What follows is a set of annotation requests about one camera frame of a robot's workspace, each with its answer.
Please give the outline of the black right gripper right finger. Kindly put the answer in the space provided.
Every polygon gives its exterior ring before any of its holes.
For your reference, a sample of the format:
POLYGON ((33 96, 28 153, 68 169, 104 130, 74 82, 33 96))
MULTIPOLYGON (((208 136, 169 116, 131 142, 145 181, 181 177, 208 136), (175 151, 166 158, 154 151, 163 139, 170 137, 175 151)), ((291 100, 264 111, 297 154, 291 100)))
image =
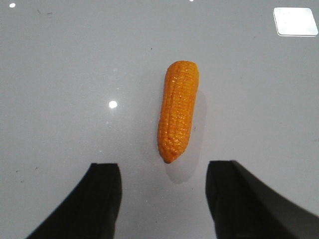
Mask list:
POLYGON ((205 193, 219 239, 317 239, 319 218, 235 160, 210 161, 205 193))

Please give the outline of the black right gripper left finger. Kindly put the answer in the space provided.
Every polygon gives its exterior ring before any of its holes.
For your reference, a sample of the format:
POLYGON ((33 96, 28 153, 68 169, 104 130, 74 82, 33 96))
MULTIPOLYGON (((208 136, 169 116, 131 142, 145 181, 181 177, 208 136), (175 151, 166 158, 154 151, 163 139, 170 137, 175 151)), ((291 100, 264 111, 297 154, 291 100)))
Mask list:
POLYGON ((112 239, 122 200, 117 164, 92 163, 63 202, 30 239, 112 239))

